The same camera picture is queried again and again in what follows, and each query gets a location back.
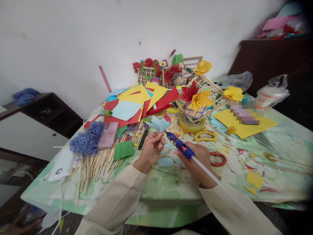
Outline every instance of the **tape roll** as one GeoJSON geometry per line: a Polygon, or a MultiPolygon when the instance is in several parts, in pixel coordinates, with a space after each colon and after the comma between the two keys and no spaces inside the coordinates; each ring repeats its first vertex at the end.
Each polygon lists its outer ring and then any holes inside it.
{"type": "Polygon", "coordinates": [[[179,117],[179,125],[185,132],[197,134],[199,131],[202,131],[205,125],[205,118],[201,119],[196,124],[191,124],[185,114],[182,113],[179,117]]]}

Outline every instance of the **person's left hand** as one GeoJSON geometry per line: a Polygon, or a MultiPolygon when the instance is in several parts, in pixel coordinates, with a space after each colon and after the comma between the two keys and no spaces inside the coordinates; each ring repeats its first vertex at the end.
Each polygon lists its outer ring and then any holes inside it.
{"type": "Polygon", "coordinates": [[[141,155],[133,165],[137,170],[147,174],[150,167],[157,162],[166,143],[163,136],[164,133],[153,132],[145,138],[141,155]]]}

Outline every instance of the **person's right hand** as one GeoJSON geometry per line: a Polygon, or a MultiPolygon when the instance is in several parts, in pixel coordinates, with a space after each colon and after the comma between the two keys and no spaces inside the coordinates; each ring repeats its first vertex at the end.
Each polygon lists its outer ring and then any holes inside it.
{"type": "MultiPolygon", "coordinates": [[[[210,161],[210,152],[209,150],[202,145],[199,144],[193,144],[191,142],[185,142],[185,145],[188,146],[194,153],[195,157],[209,170],[211,171],[216,178],[219,180],[221,179],[212,169],[211,167],[211,161],[210,161]]],[[[185,157],[185,155],[179,151],[176,150],[174,153],[180,157],[182,162],[185,164],[188,171],[196,177],[196,179],[199,181],[199,183],[202,184],[202,187],[211,189],[217,186],[217,183],[193,160],[188,159],[185,157]]]]}

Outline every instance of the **clear plastic bag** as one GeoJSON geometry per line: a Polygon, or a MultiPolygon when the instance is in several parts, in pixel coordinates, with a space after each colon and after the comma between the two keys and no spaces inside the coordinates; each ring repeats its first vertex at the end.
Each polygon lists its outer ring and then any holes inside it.
{"type": "Polygon", "coordinates": [[[262,109],[273,107],[282,102],[290,92],[286,89],[288,75],[283,74],[268,80],[268,85],[262,87],[257,92],[256,101],[261,101],[262,109]]]}
{"type": "Polygon", "coordinates": [[[239,87],[242,91],[246,91],[252,84],[252,74],[248,71],[242,74],[232,74],[221,78],[216,84],[221,89],[227,89],[229,86],[239,87]]]}

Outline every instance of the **beige sleeve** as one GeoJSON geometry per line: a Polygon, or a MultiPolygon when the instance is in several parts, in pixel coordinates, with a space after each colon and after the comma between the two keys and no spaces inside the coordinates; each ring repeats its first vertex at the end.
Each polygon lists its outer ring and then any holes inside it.
{"type": "Polygon", "coordinates": [[[122,234],[125,221],[134,213],[147,175],[132,165],[105,189],[96,206],[83,217],[75,235],[122,234]]]}
{"type": "Polygon", "coordinates": [[[200,188],[206,205],[230,234],[282,234],[250,198],[235,189],[230,191],[245,210],[238,206],[222,186],[200,188]]]}

